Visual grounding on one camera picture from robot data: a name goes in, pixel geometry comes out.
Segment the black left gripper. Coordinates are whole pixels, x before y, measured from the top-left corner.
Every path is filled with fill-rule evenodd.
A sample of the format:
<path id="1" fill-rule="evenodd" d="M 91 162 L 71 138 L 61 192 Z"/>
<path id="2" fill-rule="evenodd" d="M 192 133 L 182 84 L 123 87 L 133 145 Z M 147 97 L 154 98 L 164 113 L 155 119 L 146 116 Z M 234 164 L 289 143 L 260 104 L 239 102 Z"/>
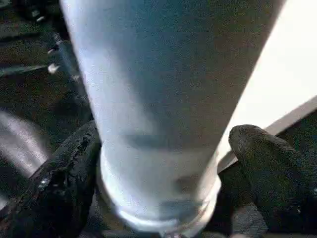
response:
<path id="1" fill-rule="evenodd" d="M 53 32 L 53 45 L 48 50 L 51 74 L 61 74 L 67 78 L 68 84 L 74 93 L 74 99 L 80 105 L 89 106 L 89 99 L 84 87 L 82 74 L 70 40 L 65 39 L 61 33 Z"/>

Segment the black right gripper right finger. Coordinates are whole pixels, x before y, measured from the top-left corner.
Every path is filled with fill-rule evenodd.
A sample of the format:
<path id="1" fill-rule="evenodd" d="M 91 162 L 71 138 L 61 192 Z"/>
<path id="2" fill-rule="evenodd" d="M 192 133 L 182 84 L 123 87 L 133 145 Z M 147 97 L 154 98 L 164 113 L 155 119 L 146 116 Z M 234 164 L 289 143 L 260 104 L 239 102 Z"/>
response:
<path id="1" fill-rule="evenodd" d="M 313 159 L 255 125 L 233 127 L 228 141 L 268 230 L 316 235 L 317 165 Z"/>

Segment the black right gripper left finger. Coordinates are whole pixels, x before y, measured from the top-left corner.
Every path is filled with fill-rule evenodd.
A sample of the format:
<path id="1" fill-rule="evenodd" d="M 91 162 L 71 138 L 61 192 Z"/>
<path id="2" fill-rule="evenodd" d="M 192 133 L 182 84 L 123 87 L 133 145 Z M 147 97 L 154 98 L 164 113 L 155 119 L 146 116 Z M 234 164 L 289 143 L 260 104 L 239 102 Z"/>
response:
<path id="1" fill-rule="evenodd" d="M 92 120 L 69 136 L 0 212 L 2 238 L 77 238 L 92 204 L 101 142 Z"/>

